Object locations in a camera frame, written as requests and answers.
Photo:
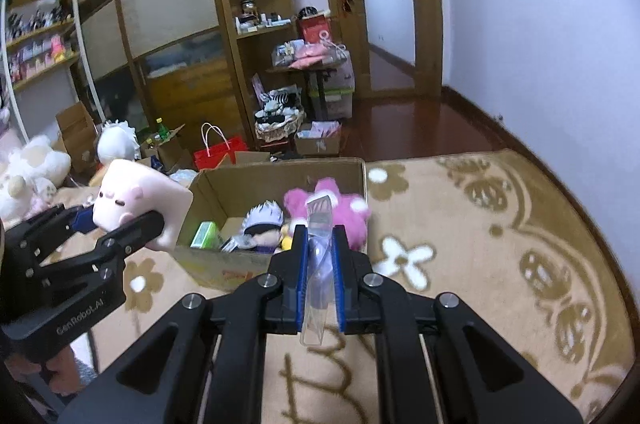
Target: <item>transparent plastic object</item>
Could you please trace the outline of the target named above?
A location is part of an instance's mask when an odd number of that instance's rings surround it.
[[[308,266],[305,317],[300,333],[304,346],[322,344],[326,311],[334,300],[334,267],[331,258],[334,219],[331,199],[321,197],[306,205],[308,221]]]

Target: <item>green bottle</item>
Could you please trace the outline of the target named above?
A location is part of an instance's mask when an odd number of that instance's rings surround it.
[[[163,142],[169,140],[169,130],[162,124],[162,118],[157,118],[156,122],[158,123],[158,134]]]

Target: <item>red box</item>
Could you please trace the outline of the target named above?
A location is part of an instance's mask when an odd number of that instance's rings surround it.
[[[302,31],[302,38],[307,44],[320,42],[320,32],[324,31],[329,34],[327,40],[333,41],[331,37],[331,26],[329,25],[329,19],[327,19],[323,14],[300,19],[298,20],[298,23],[300,24],[300,30]]]

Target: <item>red paper bag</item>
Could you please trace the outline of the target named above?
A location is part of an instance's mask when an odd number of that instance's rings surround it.
[[[214,146],[209,146],[209,132],[212,130],[220,135],[224,142],[215,144]],[[235,164],[236,151],[246,151],[249,149],[246,143],[244,143],[244,140],[239,136],[227,139],[218,126],[213,126],[208,122],[201,126],[200,133],[202,134],[202,141],[204,142],[204,147],[206,149],[193,153],[193,161],[195,162],[198,171],[215,168],[225,155],[229,155],[229,158],[231,158],[231,161]]]

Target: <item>beige carpet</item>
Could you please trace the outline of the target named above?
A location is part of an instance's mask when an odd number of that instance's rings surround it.
[[[585,420],[594,418],[635,352],[614,277],[560,192],[508,151],[373,163],[367,171],[374,268],[423,295],[458,293]],[[61,198],[78,203],[86,192]],[[72,247],[57,258],[75,253]],[[129,282],[139,276],[145,287],[134,292]],[[222,294],[148,250],[127,260],[125,285],[126,305],[94,328],[100,371],[184,294]],[[297,337],[269,338],[264,423],[373,424],[377,412],[369,338],[331,328],[316,349]]]

